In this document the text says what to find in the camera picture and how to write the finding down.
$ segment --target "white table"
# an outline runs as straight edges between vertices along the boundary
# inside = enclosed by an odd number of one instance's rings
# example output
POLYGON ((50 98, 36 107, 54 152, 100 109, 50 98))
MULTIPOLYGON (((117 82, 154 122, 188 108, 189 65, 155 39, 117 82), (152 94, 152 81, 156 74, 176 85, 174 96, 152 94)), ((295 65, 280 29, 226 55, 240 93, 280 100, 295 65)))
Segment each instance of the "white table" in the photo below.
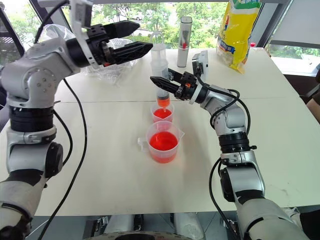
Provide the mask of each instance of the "white table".
MULTIPOLYGON (((166 55, 169 68, 180 73, 193 73, 192 56, 202 50, 190 49, 187 67, 177 67, 178 50, 168 49, 166 55)), ((298 93, 263 48, 250 50, 243 75, 223 64, 216 54, 216 49, 208 49, 208 61, 207 82, 222 88, 236 89, 242 99, 298 97, 298 93)), ((82 102, 154 101, 156 88, 150 80, 150 62, 150 53, 139 59, 127 78, 119 82, 120 87, 110 85, 105 80, 85 76, 84 73, 70 76, 67 80, 82 102)), ((76 101, 64 83, 59 85, 55 99, 62 102, 76 101)))
MULTIPOLYGON (((220 76, 217 78, 220 82, 216 84, 240 90, 250 110, 249 139, 252 145, 258 146, 255 154, 266 184, 266 197, 281 207, 319 204, 320 193, 313 185, 320 182, 320 127, 266 53, 261 50, 251 52, 245 75, 227 67, 219 68, 217 59, 217 65, 213 64, 212 68, 220 76), (262 69, 262 59, 268 70, 260 77, 254 77, 254 69, 262 69)), ((140 64, 147 66, 146 59, 148 56, 141 59, 140 64)), ((138 76, 138 68, 141 68, 139 64, 133 69, 132 76, 138 76)), ((58 215, 216 211, 209 196, 208 178, 213 163, 220 156, 220 148, 205 110, 197 104, 174 102, 173 123, 185 132, 185 136, 173 162, 159 164, 140 151, 137 138, 143 137, 152 124, 150 106, 155 99, 147 70, 143 74, 140 72, 141 78, 135 79, 136 86, 130 81, 133 79, 128 79, 116 88, 81 74, 69 80, 84 102, 88 148, 78 178, 58 215)), ((62 102, 55 109, 70 128, 74 150, 63 170, 43 190, 36 212, 38 216, 51 215, 82 155, 84 133, 80 111, 68 94, 61 83, 56 99, 62 102)), ((54 124, 58 131, 55 141, 64 146, 66 154, 68 137, 56 119, 54 124)), ((8 176, 6 142, 3 131, 0 133, 1 179, 8 176)), ((223 198, 217 175, 213 179, 213 190, 222 210, 235 209, 223 198)))

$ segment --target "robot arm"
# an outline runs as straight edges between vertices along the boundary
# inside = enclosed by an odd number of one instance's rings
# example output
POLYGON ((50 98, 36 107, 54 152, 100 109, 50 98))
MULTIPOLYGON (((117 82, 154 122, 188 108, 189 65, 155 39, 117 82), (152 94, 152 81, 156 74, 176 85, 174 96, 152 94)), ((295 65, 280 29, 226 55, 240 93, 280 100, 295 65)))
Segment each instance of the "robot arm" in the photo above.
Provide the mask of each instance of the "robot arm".
POLYGON ((106 67, 144 56, 152 48, 151 43, 108 47, 110 39, 125 37, 139 26, 131 21, 91 26, 84 40, 86 47, 81 37, 37 43, 1 70, 11 123, 6 151, 9 177, 0 182, 1 240, 22 240, 29 234, 46 181, 62 169, 63 148, 53 142, 57 133, 53 125, 54 100, 59 83, 79 73, 82 67, 94 67, 93 62, 106 67), (89 49, 91 56, 84 49, 89 49))
POLYGON ((307 240, 308 237, 278 205, 265 199, 265 184, 253 151, 257 147, 249 145, 242 108, 234 103, 216 114, 233 101, 234 98, 228 96, 231 92, 215 85, 201 84, 194 76, 201 75, 201 67, 196 68, 194 75, 169 71, 173 82, 180 86, 162 77, 152 76, 150 79, 177 99, 190 100, 191 104, 196 102, 214 115, 211 124, 219 138, 221 163, 225 166, 219 173, 221 188, 224 198, 235 203, 241 239, 307 240))

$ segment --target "plastic bag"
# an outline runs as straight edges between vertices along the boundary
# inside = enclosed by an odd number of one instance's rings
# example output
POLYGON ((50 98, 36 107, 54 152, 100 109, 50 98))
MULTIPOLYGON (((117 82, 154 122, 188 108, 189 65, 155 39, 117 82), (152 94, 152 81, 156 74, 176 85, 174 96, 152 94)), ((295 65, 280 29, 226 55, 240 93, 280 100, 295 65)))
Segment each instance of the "plastic bag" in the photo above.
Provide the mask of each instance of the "plastic bag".
POLYGON ((69 40, 75 38, 75 35, 65 26, 61 26, 58 24, 47 24, 43 27, 39 42, 55 38, 69 40))
MULTIPOLYGON (((113 38, 108 42, 108 46, 114 49, 123 47, 126 44, 132 43, 131 40, 125 38, 113 38)), ((136 64, 137 60, 132 60, 122 64, 113 64, 107 67, 99 66, 98 69, 94 69, 92 66, 85 68, 84 74, 87 76, 96 77, 100 80, 107 81, 112 85, 119 83, 120 79, 130 72, 132 67, 136 64)))
POLYGON ((220 26, 217 53, 232 69, 244 73, 251 32, 258 16, 260 0, 229 0, 220 26))

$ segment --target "red liquid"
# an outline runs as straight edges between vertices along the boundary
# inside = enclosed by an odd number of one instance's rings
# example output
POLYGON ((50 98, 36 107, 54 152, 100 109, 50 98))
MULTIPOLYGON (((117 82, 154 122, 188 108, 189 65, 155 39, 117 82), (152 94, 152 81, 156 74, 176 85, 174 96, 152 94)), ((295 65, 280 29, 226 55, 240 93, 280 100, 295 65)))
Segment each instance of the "red liquid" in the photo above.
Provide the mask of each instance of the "red liquid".
POLYGON ((166 99, 157 98, 156 100, 158 102, 158 105, 162 108, 166 108, 170 105, 170 97, 169 96, 166 99))
POLYGON ((169 109, 159 108, 153 113, 153 115, 157 116, 158 118, 165 119, 171 115, 171 111, 169 109))
MULTIPOLYGON (((178 145, 178 139, 172 133, 168 131, 162 131, 153 135, 149 143, 153 148, 157 150, 167 151, 173 149, 178 145)), ((170 157, 159 157, 153 154, 151 154, 151 156, 157 162, 165 164, 171 162, 175 158, 176 153, 170 157)))

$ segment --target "clear plastic bag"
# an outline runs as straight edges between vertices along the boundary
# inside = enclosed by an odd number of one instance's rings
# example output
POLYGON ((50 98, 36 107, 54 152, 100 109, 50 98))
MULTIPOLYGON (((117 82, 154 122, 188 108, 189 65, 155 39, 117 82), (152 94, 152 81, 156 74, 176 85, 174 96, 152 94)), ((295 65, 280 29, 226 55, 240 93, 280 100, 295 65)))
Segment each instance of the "clear plastic bag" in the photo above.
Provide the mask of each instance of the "clear plastic bag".
POLYGON ((75 38, 75 35, 65 26, 61 26, 58 24, 47 24, 43 27, 39 42, 55 38, 69 40, 75 38))
MULTIPOLYGON (((108 42, 108 46, 114 49, 118 49, 130 43, 132 43, 132 41, 129 39, 114 38, 108 42)), ((123 79, 127 73, 130 72, 136 62, 137 60, 133 60, 119 65, 113 64, 107 67, 99 66, 98 69, 94 69, 92 66, 87 66, 85 68, 84 74, 106 81, 111 85, 117 85, 119 84, 119 81, 123 79)))

